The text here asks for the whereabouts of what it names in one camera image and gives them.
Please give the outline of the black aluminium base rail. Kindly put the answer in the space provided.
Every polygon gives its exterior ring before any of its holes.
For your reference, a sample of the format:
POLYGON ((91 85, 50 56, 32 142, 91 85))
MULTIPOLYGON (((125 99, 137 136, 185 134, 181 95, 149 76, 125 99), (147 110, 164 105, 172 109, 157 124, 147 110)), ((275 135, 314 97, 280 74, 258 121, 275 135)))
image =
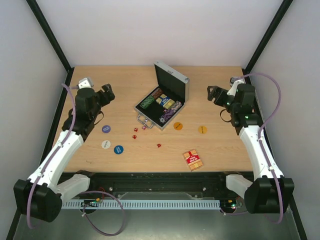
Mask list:
POLYGON ((199 198, 231 200, 238 194, 227 189, 226 177, 239 174, 252 181, 251 171, 218 172, 96 172, 90 174, 90 191, 125 193, 187 193, 199 198))

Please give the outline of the red card deck box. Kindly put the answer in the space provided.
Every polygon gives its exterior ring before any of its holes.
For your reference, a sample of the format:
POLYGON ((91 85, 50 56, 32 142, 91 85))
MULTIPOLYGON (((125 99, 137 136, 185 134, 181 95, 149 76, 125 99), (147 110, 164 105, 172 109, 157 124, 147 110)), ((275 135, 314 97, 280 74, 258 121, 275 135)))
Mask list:
POLYGON ((191 172, 201 168, 204 165, 195 149, 184 152, 183 158, 191 172))

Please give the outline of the aluminium poker case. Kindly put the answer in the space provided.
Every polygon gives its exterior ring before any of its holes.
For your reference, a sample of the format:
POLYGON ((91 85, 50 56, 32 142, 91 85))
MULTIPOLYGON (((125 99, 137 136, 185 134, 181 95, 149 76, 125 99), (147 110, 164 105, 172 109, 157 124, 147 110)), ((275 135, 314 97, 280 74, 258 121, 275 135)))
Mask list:
POLYGON ((164 130, 186 105, 190 79, 160 60, 153 65, 157 87, 134 110, 137 112, 137 121, 144 129, 157 127, 164 130))

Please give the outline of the green poker chip stack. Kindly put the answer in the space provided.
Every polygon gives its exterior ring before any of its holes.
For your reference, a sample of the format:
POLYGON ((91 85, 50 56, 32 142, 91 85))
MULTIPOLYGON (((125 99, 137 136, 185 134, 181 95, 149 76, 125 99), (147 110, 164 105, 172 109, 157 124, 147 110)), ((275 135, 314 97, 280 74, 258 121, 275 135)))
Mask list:
POLYGON ((146 109, 148 106, 150 106, 155 101, 155 98, 152 95, 149 95, 147 98, 145 98, 139 106, 143 109, 146 109))

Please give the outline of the white dealer button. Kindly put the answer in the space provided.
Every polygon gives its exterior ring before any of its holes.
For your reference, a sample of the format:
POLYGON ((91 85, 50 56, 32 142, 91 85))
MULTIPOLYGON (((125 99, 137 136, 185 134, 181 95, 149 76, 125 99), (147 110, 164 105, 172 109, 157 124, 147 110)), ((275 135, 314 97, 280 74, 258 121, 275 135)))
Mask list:
POLYGON ((110 148, 110 146, 111 146, 111 142, 110 142, 109 140, 104 140, 104 141, 101 143, 101 147, 102 147, 103 149, 108 149, 108 148, 110 148))

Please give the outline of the purple poker chip stack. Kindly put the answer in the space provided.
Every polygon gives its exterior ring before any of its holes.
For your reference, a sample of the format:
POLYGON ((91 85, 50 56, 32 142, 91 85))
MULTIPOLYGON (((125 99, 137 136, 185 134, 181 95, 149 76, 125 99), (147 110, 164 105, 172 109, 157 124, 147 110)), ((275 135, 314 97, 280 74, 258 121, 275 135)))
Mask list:
POLYGON ((166 123, 180 108, 182 107, 182 103, 180 101, 176 101, 160 118, 159 121, 161 123, 166 123))

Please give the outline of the brown poker chip stack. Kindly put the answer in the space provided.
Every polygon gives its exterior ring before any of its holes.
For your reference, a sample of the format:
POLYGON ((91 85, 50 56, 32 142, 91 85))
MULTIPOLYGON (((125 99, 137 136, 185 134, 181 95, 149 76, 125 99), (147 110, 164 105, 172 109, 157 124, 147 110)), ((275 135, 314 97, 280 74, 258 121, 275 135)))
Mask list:
POLYGON ((163 91, 160 88, 157 88, 151 96, 156 100, 159 96, 163 94, 163 91))

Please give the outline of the purple round button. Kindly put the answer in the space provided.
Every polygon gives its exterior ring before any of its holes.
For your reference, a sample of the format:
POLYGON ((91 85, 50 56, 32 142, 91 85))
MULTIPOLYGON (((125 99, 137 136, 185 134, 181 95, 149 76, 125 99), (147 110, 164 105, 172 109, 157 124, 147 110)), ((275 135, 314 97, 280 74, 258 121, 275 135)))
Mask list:
POLYGON ((111 131, 111 126, 110 125, 104 125, 102 128, 101 128, 101 131, 105 134, 109 133, 111 131))

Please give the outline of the orange round button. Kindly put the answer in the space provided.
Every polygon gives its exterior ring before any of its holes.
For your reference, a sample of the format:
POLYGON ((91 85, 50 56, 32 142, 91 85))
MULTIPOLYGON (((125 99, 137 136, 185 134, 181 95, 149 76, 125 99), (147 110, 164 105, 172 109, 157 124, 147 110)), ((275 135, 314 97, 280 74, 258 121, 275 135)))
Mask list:
POLYGON ((175 122, 173 124, 173 128, 177 131, 181 130, 183 128, 183 124, 181 122, 175 122))

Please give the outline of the yellow round button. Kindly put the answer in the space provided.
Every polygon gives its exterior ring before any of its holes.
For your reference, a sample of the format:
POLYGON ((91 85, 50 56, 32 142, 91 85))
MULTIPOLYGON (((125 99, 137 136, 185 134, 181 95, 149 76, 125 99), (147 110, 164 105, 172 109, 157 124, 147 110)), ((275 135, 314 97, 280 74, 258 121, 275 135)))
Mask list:
POLYGON ((200 134, 206 134, 208 132, 207 127, 204 125, 199 126, 197 130, 200 134))

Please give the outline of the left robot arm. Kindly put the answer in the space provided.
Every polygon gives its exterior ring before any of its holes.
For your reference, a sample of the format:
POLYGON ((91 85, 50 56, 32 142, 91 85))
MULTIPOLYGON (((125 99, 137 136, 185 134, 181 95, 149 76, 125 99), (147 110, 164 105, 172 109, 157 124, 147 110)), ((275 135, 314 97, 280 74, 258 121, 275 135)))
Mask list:
POLYGON ((76 173, 62 183, 58 181, 94 129, 102 107, 114 99, 110 84, 103 85, 99 91, 87 80, 78 84, 77 94, 71 97, 72 108, 55 145, 28 179, 19 179, 13 187, 17 209, 26 215, 28 223, 31 218, 52 222, 64 203, 89 189, 90 177, 85 174, 76 173))

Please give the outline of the blue round button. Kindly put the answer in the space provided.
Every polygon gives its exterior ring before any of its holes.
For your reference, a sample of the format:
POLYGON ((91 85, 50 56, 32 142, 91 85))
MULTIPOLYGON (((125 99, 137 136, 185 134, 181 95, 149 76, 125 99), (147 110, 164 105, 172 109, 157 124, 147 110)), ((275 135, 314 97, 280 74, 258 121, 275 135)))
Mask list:
POLYGON ((115 154, 120 155, 124 152, 124 147, 122 145, 116 145, 113 151, 115 154))

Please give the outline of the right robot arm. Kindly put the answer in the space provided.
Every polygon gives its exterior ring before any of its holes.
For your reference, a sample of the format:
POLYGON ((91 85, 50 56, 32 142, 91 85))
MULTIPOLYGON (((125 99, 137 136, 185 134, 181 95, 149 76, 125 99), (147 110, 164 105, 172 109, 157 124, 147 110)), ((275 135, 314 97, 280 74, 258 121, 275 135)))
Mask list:
POLYGON ((230 122, 245 145, 254 176, 254 181, 249 181, 239 174, 227 175, 218 183, 218 191, 224 196, 238 194, 251 214, 284 214, 295 185, 291 178, 284 177, 268 147, 262 120, 254 112, 254 86, 241 80, 230 90, 208 86, 207 99, 230 114, 230 122))

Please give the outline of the blue gold card deck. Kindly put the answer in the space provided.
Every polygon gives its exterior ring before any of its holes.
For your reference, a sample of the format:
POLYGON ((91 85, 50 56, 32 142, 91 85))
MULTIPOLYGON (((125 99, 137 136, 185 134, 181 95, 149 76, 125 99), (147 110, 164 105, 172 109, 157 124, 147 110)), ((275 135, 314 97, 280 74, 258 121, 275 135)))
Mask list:
POLYGON ((172 105, 175 103, 175 101, 173 99, 171 99, 170 97, 168 97, 165 94, 162 94, 161 96, 159 96, 156 99, 156 102, 161 105, 163 108, 165 108, 166 110, 168 110, 169 108, 172 107, 172 105))

